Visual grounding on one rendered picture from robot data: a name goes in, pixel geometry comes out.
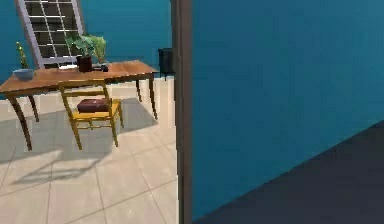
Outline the yellow wooden chair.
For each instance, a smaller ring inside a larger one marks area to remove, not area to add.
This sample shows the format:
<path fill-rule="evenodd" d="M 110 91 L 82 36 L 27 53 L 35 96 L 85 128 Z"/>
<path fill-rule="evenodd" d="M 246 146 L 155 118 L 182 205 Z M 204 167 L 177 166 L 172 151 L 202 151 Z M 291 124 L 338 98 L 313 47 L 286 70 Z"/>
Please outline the yellow wooden chair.
<path fill-rule="evenodd" d="M 116 121 L 120 119 L 120 126 L 124 127 L 122 103 L 120 99 L 110 97 L 104 79 L 63 81 L 58 87 L 79 150 L 82 150 L 79 131 L 86 129 L 110 128 L 114 144 L 118 146 Z M 80 113 L 77 110 L 80 101 L 101 98 L 108 100 L 107 112 Z"/>

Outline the dark red book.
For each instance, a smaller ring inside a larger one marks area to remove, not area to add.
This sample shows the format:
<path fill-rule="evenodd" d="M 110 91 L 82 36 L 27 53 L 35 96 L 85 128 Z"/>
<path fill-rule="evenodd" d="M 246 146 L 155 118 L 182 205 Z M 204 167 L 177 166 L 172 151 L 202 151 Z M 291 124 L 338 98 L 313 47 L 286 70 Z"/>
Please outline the dark red book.
<path fill-rule="evenodd" d="M 96 112 L 107 112 L 109 109 L 108 100 L 105 98 L 101 99 L 84 99 L 77 105 L 77 110 L 80 113 L 96 113 Z"/>

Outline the green plant in dark pot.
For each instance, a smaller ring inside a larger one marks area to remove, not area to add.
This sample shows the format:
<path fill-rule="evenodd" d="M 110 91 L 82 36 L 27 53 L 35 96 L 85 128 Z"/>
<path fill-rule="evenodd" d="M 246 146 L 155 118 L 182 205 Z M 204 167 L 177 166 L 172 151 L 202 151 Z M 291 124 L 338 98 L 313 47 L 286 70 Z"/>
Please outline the green plant in dark pot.
<path fill-rule="evenodd" d="M 68 47 L 75 46 L 80 55 L 76 57 L 78 69 L 82 73 L 94 71 L 93 64 L 106 63 L 106 41 L 102 36 L 78 35 L 65 39 Z"/>

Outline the brown wooden table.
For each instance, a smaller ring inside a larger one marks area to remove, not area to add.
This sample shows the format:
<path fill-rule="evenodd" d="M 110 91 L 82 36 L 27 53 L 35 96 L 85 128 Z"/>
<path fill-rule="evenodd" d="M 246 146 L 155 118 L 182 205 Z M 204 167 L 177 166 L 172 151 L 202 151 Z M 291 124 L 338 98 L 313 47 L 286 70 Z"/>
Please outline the brown wooden table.
<path fill-rule="evenodd" d="M 96 85 L 97 83 L 111 84 L 135 82 L 138 98 L 140 99 L 141 93 L 139 81 L 147 80 L 149 82 L 149 95 L 153 115 L 155 119 L 158 119 L 154 97 L 154 74 L 157 73 L 157 70 L 139 60 L 114 62 L 109 64 L 108 68 L 108 72 L 91 71 L 85 73 L 81 73 L 76 69 L 39 69 L 31 80 L 22 81 L 19 80 L 15 74 L 12 74 L 11 77 L 0 86 L 0 94 L 3 94 L 11 103 L 20 121 L 29 151 L 32 150 L 30 132 L 17 98 L 19 96 L 27 96 L 30 99 L 35 119 L 36 121 L 39 121 L 33 96 L 36 94 L 59 91 L 61 85 L 66 83 L 68 83 L 69 87 L 85 87 Z"/>

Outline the grey framed window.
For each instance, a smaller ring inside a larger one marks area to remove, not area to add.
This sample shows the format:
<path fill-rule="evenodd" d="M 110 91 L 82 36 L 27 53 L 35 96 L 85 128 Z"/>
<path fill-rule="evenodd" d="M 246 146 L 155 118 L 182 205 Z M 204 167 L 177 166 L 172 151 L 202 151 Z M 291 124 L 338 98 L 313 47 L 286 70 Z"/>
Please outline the grey framed window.
<path fill-rule="evenodd" d="M 36 68 L 75 64 L 65 39 L 85 32 L 81 0 L 14 0 Z"/>

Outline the blue bowl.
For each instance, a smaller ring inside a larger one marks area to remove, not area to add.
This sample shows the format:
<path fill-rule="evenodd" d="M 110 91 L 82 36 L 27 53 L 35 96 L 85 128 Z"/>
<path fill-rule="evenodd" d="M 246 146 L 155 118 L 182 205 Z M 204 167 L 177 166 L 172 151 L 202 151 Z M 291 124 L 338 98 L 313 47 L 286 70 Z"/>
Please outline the blue bowl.
<path fill-rule="evenodd" d="M 17 69 L 13 71 L 16 78 L 22 81 L 32 80 L 34 77 L 33 69 Z"/>

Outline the thin green yellow plant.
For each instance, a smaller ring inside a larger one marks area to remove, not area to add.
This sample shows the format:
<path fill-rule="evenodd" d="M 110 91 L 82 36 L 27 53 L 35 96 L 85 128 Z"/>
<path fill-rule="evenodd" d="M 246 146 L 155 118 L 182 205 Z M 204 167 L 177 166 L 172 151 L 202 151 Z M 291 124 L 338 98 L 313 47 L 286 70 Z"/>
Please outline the thin green yellow plant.
<path fill-rule="evenodd" d="M 28 69 L 29 65 L 27 62 L 27 57 L 26 57 L 25 51 L 24 51 L 22 45 L 20 44 L 20 42 L 16 42 L 16 47 L 17 47 L 17 51 L 18 51 L 19 57 L 20 57 L 21 68 L 22 69 Z"/>

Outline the dark brown door frame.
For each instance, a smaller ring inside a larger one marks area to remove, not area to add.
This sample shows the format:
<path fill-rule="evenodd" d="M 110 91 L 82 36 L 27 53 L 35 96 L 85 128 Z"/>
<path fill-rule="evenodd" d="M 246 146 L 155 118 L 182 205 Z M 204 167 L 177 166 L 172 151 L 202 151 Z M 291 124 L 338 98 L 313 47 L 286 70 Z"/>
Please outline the dark brown door frame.
<path fill-rule="evenodd" d="M 192 0 L 171 0 L 179 224 L 192 224 Z"/>

